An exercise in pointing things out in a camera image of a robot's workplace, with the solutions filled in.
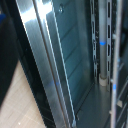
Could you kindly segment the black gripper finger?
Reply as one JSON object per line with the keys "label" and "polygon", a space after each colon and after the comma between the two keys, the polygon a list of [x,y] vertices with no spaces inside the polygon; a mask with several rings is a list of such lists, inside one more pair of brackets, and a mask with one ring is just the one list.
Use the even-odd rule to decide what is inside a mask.
{"label": "black gripper finger", "polygon": [[0,22],[0,106],[9,89],[18,62],[17,35],[10,17]]}

